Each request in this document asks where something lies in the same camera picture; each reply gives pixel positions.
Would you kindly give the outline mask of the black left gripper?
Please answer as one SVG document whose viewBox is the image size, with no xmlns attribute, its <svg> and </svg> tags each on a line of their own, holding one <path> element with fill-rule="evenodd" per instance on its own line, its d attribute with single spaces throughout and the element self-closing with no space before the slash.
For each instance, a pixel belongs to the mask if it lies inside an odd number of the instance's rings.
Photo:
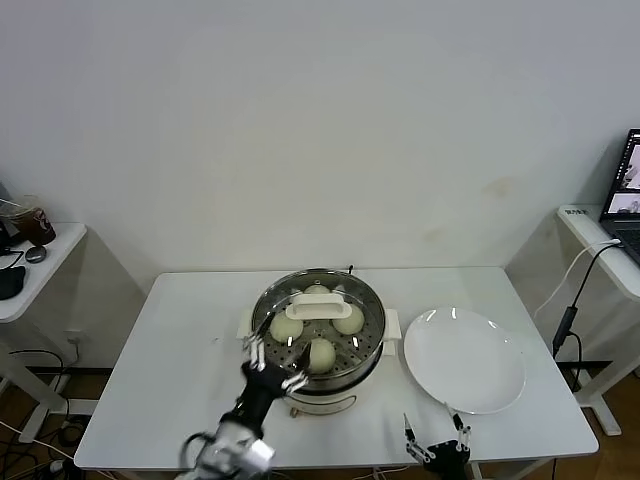
<svg viewBox="0 0 640 480">
<path fill-rule="evenodd" d="M 243 351 L 248 355 L 249 362 L 241 365 L 245 379 L 245 387 L 238 400 L 241 415 L 266 415 L 276 399 L 289 395 L 308 383 L 311 343 L 305 345 L 295 361 L 294 375 L 277 365 L 266 364 L 264 335 L 274 318 L 275 312 L 270 311 L 243 340 Z"/>
</svg>

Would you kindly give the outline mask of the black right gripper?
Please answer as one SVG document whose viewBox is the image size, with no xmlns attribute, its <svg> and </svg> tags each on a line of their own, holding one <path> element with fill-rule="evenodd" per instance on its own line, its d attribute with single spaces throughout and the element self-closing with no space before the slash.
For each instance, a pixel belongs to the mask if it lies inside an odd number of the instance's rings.
<svg viewBox="0 0 640 480">
<path fill-rule="evenodd" d="M 423 460 L 423 468 L 441 480 L 467 480 L 466 465 L 470 459 L 471 427 L 459 413 L 444 404 L 457 432 L 457 440 L 449 440 L 424 449 L 416 440 L 406 414 L 403 414 L 406 451 L 415 460 Z"/>
</svg>

